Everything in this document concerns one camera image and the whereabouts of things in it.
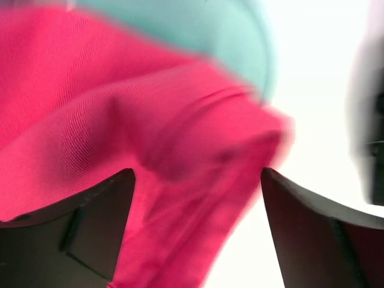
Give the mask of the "pink trousers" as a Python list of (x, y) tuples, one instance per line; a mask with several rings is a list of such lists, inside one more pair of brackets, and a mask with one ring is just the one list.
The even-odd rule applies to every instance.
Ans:
[(1, 219), (124, 168), (112, 287), (199, 287), (286, 132), (210, 62), (53, 6), (1, 8)]

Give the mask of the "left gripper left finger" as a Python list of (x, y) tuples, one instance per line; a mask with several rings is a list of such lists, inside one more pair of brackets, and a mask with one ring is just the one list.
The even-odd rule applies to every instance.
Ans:
[(132, 169), (1, 223), (1, 287), (106, 287), (135, 186)]

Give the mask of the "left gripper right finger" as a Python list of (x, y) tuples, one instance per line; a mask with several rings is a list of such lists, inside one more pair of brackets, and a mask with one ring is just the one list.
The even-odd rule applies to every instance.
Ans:
[(272, 168), (262, 194), (285, 287), (383, 288), (383, 217), (305, 189)]

